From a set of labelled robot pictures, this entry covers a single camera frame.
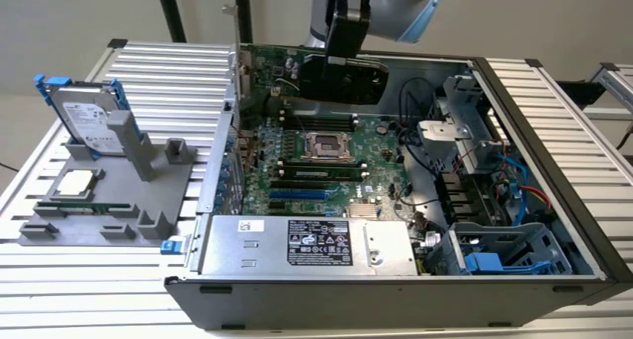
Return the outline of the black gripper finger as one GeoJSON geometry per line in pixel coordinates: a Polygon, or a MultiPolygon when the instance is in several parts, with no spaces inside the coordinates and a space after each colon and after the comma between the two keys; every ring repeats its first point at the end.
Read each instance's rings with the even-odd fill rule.
{"type": "Polygon", "coordinates": [[[326,39],[324,80],[332,93],[345,93],[346,60],[356,57],[370,25],[370,0],[328,0],[325,10],[326,39]]]}

